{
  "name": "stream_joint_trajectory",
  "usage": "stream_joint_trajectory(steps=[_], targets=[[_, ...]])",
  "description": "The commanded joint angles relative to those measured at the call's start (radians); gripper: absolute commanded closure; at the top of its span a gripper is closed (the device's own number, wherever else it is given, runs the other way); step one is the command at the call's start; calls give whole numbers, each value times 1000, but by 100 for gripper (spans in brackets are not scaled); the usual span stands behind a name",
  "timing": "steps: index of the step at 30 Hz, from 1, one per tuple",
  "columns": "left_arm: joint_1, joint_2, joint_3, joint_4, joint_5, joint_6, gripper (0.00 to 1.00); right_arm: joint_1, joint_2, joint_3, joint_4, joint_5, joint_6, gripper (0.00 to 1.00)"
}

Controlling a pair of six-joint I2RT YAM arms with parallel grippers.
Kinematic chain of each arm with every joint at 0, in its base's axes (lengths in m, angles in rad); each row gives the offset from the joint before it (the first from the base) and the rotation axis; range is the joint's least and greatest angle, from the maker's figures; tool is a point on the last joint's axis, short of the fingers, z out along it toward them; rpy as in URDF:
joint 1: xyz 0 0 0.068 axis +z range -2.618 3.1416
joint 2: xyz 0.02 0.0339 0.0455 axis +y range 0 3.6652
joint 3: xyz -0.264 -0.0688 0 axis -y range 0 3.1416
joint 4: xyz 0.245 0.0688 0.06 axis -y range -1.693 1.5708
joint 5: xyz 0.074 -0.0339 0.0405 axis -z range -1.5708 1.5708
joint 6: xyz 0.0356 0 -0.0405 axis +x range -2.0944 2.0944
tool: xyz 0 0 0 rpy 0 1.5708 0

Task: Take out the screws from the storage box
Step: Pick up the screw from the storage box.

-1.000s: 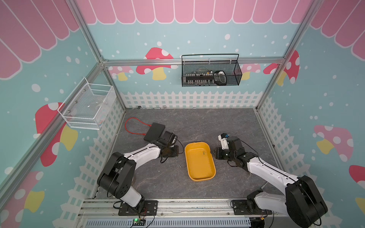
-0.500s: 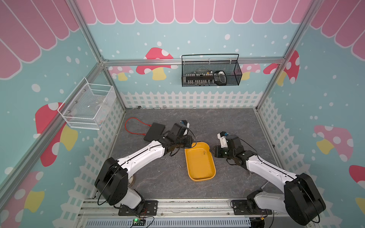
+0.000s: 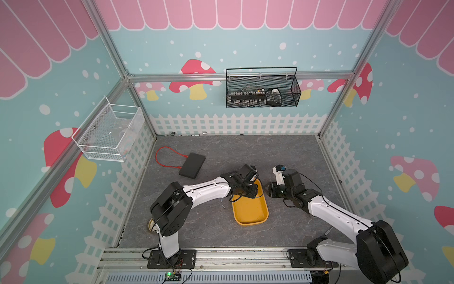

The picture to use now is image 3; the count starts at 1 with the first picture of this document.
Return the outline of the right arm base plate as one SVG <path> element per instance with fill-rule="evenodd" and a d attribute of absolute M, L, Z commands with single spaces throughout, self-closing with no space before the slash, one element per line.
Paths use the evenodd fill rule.
<path fill-rule="evenodd" d="M 322 260 L 321 257 L 311 249 L 288 249 L 286 256 L 292 268 L 320 268 L 331 271 L 339 267 L 336 262 Z"/>

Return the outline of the yellow plastic storage box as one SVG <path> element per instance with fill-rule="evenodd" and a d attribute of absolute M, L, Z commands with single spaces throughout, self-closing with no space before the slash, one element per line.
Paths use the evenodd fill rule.
<path fill-rule="evenodd" d="M 241 198 L 232 203 L 234 219 L 243 227 L 255 226 L 268 220 L 269 211 L 264 196 L 262 183 L 258 179 L 254 182 L 258 186 L 255 199 Z"/>

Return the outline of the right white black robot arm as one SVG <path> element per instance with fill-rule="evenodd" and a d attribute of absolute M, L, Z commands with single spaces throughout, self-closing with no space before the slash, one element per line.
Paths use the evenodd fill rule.
<path fill-rule="evenodd" d="M 312 263 L 320 260 L 353 267 L 374 284 L 402 280 L 401 272 L 408 267 L 409 259 L 389 223 L 356 216 L 302 183 L 286 186 L 272 182 L 267 185 L 267 194 L 292 202 L 293 207 L 327 222 L 350 239 L 350 243 L 326 236 L 314 239 L 307 245 Z"/>

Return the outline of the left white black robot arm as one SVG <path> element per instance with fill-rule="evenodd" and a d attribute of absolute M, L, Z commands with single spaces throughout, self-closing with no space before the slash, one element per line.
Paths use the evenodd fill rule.
<path fill-rule="evenodd" d="M 151 229 L 158 232 L 158 249 L 166 260 L 180 253 L 178 231 L 183 227 L 192 209 L 206 202 L 228 198 L 236 202 L 241 198 L 254 199 L 258 194 L 258 172 L 248 164 L 233 172 L 195 184 L 171 183 L 150 207 Z"/>

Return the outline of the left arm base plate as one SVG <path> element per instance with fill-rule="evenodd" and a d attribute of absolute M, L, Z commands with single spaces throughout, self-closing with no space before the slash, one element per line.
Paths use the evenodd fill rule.
<path fill-rule="evenodd" d="M 160 250 L 152 250 L 146 257 L 148 269 L 194 269 L 196 261 L 196 250 L 180 250 L 174 256 L 165 258 Z"/>

